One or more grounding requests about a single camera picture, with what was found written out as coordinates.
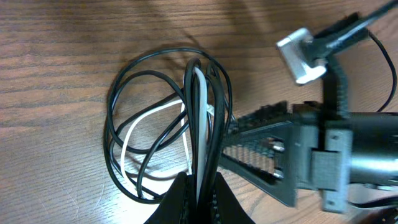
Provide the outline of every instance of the wood grain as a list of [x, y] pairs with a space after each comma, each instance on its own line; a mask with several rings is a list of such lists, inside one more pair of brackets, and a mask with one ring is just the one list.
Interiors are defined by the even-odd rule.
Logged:
[[[280, 100], [321, 100], [320, 82], [293, 84], [275, 43], [300, 27], [316, 33], [384, 2], [0, 0], [0, 223], [142, 223], [155, 210], [121, 194], [103, 159], [106, 94], [129, 60], [162, 47], [205, 49], [229, 71], [236, 116]], [[391, 12], [371, 26], [395, 64], [397, 16]], [[165, 72], [181, 85], [192, 56], [157, 57], [137, 70]], [[376, 111], [391, 87], [376, 45], [364, 42], [340, 60], [351, 81], [351, 108]], [[130, 84], [117, 105], [116, 124], [171, 93], [165, 86], [148, 77]], [[387, 110], [398, 110], [397, 98]], [[169, 109], [140, 124], [131, 144], [150, 146], [177, 113]], [[137, 169], [142, 157], [131, 159]], [[154, 156], [144, 184], [161, 193], [185, 167], [177, 141]], [[307, 191], [298, 192], [297, 208], [286, 208], [221, 171], [257, 223], [343, 223], [358, 214], [321, 212], [318, 194]]]

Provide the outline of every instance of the wooden table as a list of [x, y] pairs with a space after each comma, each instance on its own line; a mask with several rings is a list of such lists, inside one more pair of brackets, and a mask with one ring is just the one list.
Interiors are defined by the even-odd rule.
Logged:
[[[205, 49], [229, 71], [236, 116], [281, 100], [321, 100], [320, 82], [294, 85], [275, 43], [300, 27], [316, 33], [384, 2], [2, 0], [0, 223], [142, 223], [155, 210], [125, 197], [103, 158], [106, 94], [128, 60], [162, 47]], [[370, 27], [396, 65], [397, 16], [391, 12]], [[136, 71], [158, 70], [182, 85], [191, 57], [157, 57]], [[340, 60], [351, 81], [352, 110], [376, 111], [391, 89], [391, 73], [376, 44], [363, 42]], [[121, 96], [116, 124], [169, 93], [155, 78], [137, 79]], [[150, 146], [178, 110], [141, 123], [131, 144]], [[395, 98], [387, 111], [397, 110]], [[144, 184], [161, 193], [176, 172], [186, 169], [182, 141], [156, 154], [149, 165], [148, 174], [163, 184], [149, 179]], [[237, 175], [222, 172], [257, 223], [339, 223], [358, 214], [321, 212], [318, 194], [308, 191], [298, 192], [297, 208], [286, 208]]]

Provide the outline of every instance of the cable bundle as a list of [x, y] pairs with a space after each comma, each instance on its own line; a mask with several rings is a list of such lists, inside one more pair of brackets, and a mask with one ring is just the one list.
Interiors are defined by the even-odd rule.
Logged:
[[[172, 52], [193, 52], [206, 57], [210, 62], [206, 67], [205, 74], [203, 74], [203, 72], [201, 71], [200, 60], [194, 58], [188, 62], [185, 68], [183, 88], [178, 87], [178, 85], [167, 75], [152, 70], [133, 73], [122, 82], [125, 74], [132, 68], [134, 68], [138, 63], [141, 63], [142, 61], [155, 57], [157, 55], [169, 54]], [[221, 71], [226, 80], [228, 99], [224, 94], [224, 87], [221, 81], [219, 71]], [[131, 80], [144, 75], [152, 75], [157, 78], [163, 79], [174, 90], [174, 93], [165, 97], [163, 100], [160, 100], [159, 102], [148, 106], [140, 112], [132, 115], [115, 130], [113, 124], [113, 110], [115, 108], [119, 95], [121, 94], [124, 87], [126, 87], [126, 85]], [[209, 90], [211, 90], [214, 95], [214, 107], [212, 107], [211, 105], [207, 105], [208, 87], [210, 87]], [[136, 149], [127, 145], [132, 130], [141, 119], [152, 113], [155, 113], [156, 111], [162, 110], [177, 103], [182, 103], [181, 113], [155, 140], [150, 149]], [[211, 115], [214, 116], [213, 123], [210, 117]], [[184, 123], [183, 121], [185, 116], [188, 117], [187, 123]], [[221, 153], [221, 138], [228, 130], [229, 122], [232, 118], [232, 89], [229, 76], [226, 73], [225, 69], [220, 65], [220, 63], [218, 63], [212, 56], [208, 55], [207, 53], [198, 49], [190, 48], [165, 49], [155, 52], [153, 54], [145, 55], [133, 61], [116, 77], [116, 80], [113, 83], [108, 96], [108, 107], [103, 136], [103, 147], [106, 167], [112, 178], [112, 181], [121, 192], [139, 203], [160, 203], [164, 194], [159, 195], [151, 191], [150, 189], [142, 186], [142, 178], [144, 176], [145, 169], [155, 152], [169, 146], [181, 135], [183, 135], [185, 131], [189, 128], [189, 132], [192, 138], [192, 175], [194, 176], [194, 179], [196, 181], [195, 186], [197, 189], [197, 200], [199, 202], [203, 202], [211, 194], [211, 186], [213, 186], [217, 170], [218, 158]], [[126, 139], [122, 141], [119, 135], [123, 128], [125, 128], [131, 122], [133, 122], [133, 124], [127, 132]], [[179, 123], [181, 123], [182, 127], [178, 129], [175, 134], [168, 138], [171, 131]], [[185, 135], [183, 135], [183, 141], [187, 150]], [[114, 157], [113, 148], [115, 143], [122, 147], [121, 164], [119, 164]], [[124, 156], [126, 154], [126, 151], [128, 151], [129, 153], [146, 155], [139, 169], [137, 181], [132, 179], [131, 173], [128, 173], [124, 170]], [[187, 152], [186, 155], [188, 161], [188, 170], [190, 171], [191, 167], [189, 162], [189, 155]], [[122, 175], [130, 185], [135, 186], [137, 190], [137, 195], [132, 194], [120, 183], [120, 181], [116, 177], [115, 170], [120, 175]], [[147, 195], [150, 195], [152, 198], [145, 198], [143, 192], [145, 192]]]

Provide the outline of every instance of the black cable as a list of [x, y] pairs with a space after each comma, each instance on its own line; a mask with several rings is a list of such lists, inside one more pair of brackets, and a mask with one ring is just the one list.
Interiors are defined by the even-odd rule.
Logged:
[[224, 93], [219, 80], [214, 76], [206, 76], [212, 87], [213, 94], [215, 96], [215, 112], [214, 112], [214, 124], [213, 124], [213, 135], [211, 137], [210, 148], [207, 155], [205, 173], [201, 183], [198, 209], [204, 209], [211, 200], [211, 193], [215, 181], [217, 172], [218, 159], [221, 154], [221, 139], [224, 136]]
[[350, 202], [349, 204], [360, 209], [398, 208], [398, 196], [377, 199], [366, 203]]
[[[137, 60], [133, 61], [132, 63], [130, 63], [128, 66], [126, 66], [120, 73], [119, 75], [116, 77], [114, 83], [111, 86], [110, 92], [109, 92], [109, 96], [108, 96], [108, 107], [107, 107], [107, 117], [105, 120], [105, 129], [104, 129], [104, 136], [103, 136], [103, 148], [104, 148], [104, 158], [106, 161], [106, 167], [108, 169], [109, 175], [112, 178], [112, 181], [115, 183], [116, 187], [125, 195], [127, 195], [129, 198], [139, 202], [139, 203], [147, 203], [147, 204], [153, 204], [153, 203], [160, 203], [160, 201], [162, 200], [164, 194], [159, 195], [147, 188], [145, 188], [144, 186], [142, 186], [142, 178], [144, 176], [144, 172], [145, 172], [145, 168], [148, 164], [148, 162], [150, 161], [150, 158], [153, 156], [153, 154], [165, 147], [167, 147], [168, 145], [170, 145], [171, 143], [173, 143], [177, 138], [179, 138], [183, 132], [185, 132], [188, 128], [190, 128], [190, 132], [191, 132], [191, 137], [192, 139], [197, 138], [196, 133], [197, 131], [194, 131], [194, 129], [196, 129], [197, 127], [197, 122], [194, 122], [194, 120], [196, 120], [196, 116], [198, 113], [198, 107], [195, 107], [195, 104], [197, 105], [198, 100], [199, 100], [199, 96], [198, 96], [198, 90], [197, 90], [197, 78], [195, 75], [193, 75], [193, 69], [194, 67], [200, 67], [200, 61], [198, 59], [195, 60], [191, 60], [191, 62], [194, 62], [192, 64], [188, 64], [186, 71], [185, 71], [185, 78], [190, 79], [190, 82], [185, 82], [185, 86], [188, 86], [190, 90], [188, 90], [188, 92], [190, 92], [189, 97], [187, 97], [186, 92], [187, 90], [185, 88], [179, 88], [177, 86], [177, 84], [171, 79], [169, 78], [167, 75], [160, 73], [160, 72], [156, 72], [156, 71], [142, 71], [142, 72], [137, 72], [135, 74], [132, 74], [130, 76], [128, 76], [123, 82], [122, 79], [123, 77], [127, 74], [128, 71], [130, 71], [132, 68], [134, 68], [138, 63], [141, 63], [144, 60], [147, 60], [148, 58], [154, 57], [156, 55], [161, 55], [161, 54], [168, 54], [168, 53], [172, 53], [172, 52], [193, 52], [196, 54], [200, 54], [204, 57], [206, 57], [210, 63], [213, 65], [213, 72], [216, 73], [218, 75], [218, 69], [222, 72], [222, 74], [224, 75], [224, 78], [226, 80], [226, 84], [227, 84], [227, 91], [228, 91], [228, 100], [223, 96], [224, 100], [225, 100], [225, 108], [228, 111], [228, 115], [227, 115], [227, 120], [226, 123], [229, 124], [229, 121], [231, 118], [234, 118], [233, 114], [232, 114], [232, 88], [231, 88], [231, 82], [229, 79], [228, 74], [226, 73], [225, 69], [221, 66], [221, 64], [219, 62], [217, 62], [212, 56], [208, 55], [207, 53], [198, 50], [198, 49], [190, 49], [190, 48], [181, 48], [181, 49], [165, 49], [165, 50], [160, 50], [158, 52], [154, 52], [153, 54], [149, 54], [149, 55], [145, 55], [143, 57], [138, 58]], [[165, 97], [163, 100], [160, 100], [159, 102], [141, 110], [140, 112], [132, 115], [130, 118], [128, 118], [127, 120], [125, 120], [116, 130], [114, 128], [114, 124], [113, 124], [113, 111], [115, 109], [116, 106], [116, 102], [121, 94], [121, 92], [123, 91], [123, 89], [127, 86], [127, 84], [133, 80], [136, 77], [139, 76], [143, 76], [143, 75], [153, 75], [157, 78], [161, 78], [163, 80], [165, 80], [171, 87], [172, 89], [175, 91], [175, 93], [172, 93], [171, 95]], [[129, 152], [133, 152], [136, 154], [145, 154], [146, 158], [144, 159], [143, 162], [143, 166], [141, 166], [140, 171], [137, 175], [137, 182], [134, 181], [132, 179], [132, 177], [134, 177], [133, 174], [131, 173], [126, 173], [128, 180], [131, 181], [136, 187], [137, 187], [137, 194], [138, 196], [133, 195], [132, 193], [130, 193], [128, 190], [126, 190], [123, 185], [120, 183], [120, 181], [118, 180], [118, 178], [116, 177], [116, 174], [114, 173], [114, 170], [116, 170], [119, 174], [121, 174], [121, 169], [120, 169], [120, 165], [118, 164], [116, 158], [114, 157], [113, 154], [113, 149], [114, 149], [114, 145], [115, 143], [118, 144], [119, 146], [123, 146], [123, 141], [122, 139], [119, 138], [119, 135], [121, 133], [121, 131], [123, 130], [123, 128], [125, 126], [127, 126], [130, 122], [134, 121], [135, 119], [137, 119], [140, 115], [144, 114], [145, 112], [148, 112], [150, 110], [153, 110], [156, 107], [162, 106], [166, 103], [168, 103], [170, 100], [174, 99], [175, 97], [180, 97], [183, 102], [185, 103], [186, 106], [186, 111], [184, 111], [183, 113], [180, 113], [179, 116], [172, 122], [172, 124], [170, 124], [165, 131], [162, 133], [162, 135], [160, 135], [157, 140], [155, 141], [155, 143], [153, 143], [152, 147], [150, 149], [136, 149], [133, 148], [131, 146], [127, 147], [127, 151]], [[169, 135], [169, 133], [173, 130], [173, 128], [179, 123], [179, 121], [185, 116], [185, 113], [189, 114], [189, 111], [191, 112], [191, 117], [192, 119], [188, 118], [188, 123], [185, 123], [183, 125], [183, 127], [181, 127], [176, 133], [174, 133], [171, 137], [169, 137], [168, 139], [167, 136]], [[212, 129], [213, 127], [211, 126], [211, 120], [209, 120], [210, 122], [208, 123], [208, 127], [209, 127], [209, 135], [211, 136], [211, 138], [213, 137], [213, 132]], [[197, 144], [194, 145], [193, 144], [193, 156], [195, 156], [195, 151], [196, 151], [196, 147]], [[146, 198], [142, 198], [142, 191], [146, 192], [147, 194], [151, 195], [154, 199], [146, 199]]]
[[173, 130], [174, 127], [176, 127], [182, 118], [185, 117], [185, 115], [187, 115], [187, 112], [184, 110], [182, 113], [180, 113], [174, 120], [173, 122], [163, 131], [163, 133], [155, 140], [155, 142], [153, 143], [152, 147], [150, 148], [149, 153], [145, 156], [140, 168], [139, 168], [139, 172], [138, 172], [138, 176], [137, 176], [137, 194], [138, 197], [142, 197], [142, 178], [144, 177], [144, 172], [145, 169], [148, 166], [149, 160], [152, 158], [152, 156], [154, 155], [154, 153], [156, 152], [156, 150], [159, 148], [160, 144], [162, 143], [162, 141], [166, 138], [167, 135], [169, 135], [169, 133], [171, 132], [171, 130]]
[[379, 46], [381, 52], [383, 53], [384, 57], [387, 60], [388, 66], [390, 66], [391, 73], [392, 73], [392, 87], [391, 87], [390, 95], [388, 96], [388, 99], [386, 100], [386, 102], [380, 107], [380, 109], [377, 110], [377, 112], [382, 112], [388, 106], [388, 104], [391, 102], [391, 100], [393, 99], [393, 97], [394, 97], [394, 95], [396, 93], [396, 90], [397, 90], [397, 72], [396, 72], [396, 68], [394, 67], [394, 64], [392, 63], [392, 60], [391, 60], [390, 56], [388, 55], [388, 53], [387, 53], [386, 49], [384, 48], [384, 46], [381, 44], [380, 40], [370, 31], [369, 31], [369, 36], [372, 38], [373, 41], [375, 41], [377, 46]]

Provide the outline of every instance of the metal screw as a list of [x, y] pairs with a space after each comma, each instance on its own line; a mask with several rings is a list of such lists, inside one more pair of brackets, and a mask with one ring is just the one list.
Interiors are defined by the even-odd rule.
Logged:
[[284, 178], [284, 173], [279, 169], [274, 170], [274, 173], [272, 175], [278, 179]]
[[283, 152], [285, 151], [285, 146], [282, 142], [280, 141], [274, 141], [271, 143], [273, 150], [276, 150], [278, 152]]
[[317, 59], [315, 59], [314, 64], [316, 66], [325, 66], [328, 64], [328, 61], [324, 58], [317, 58]]

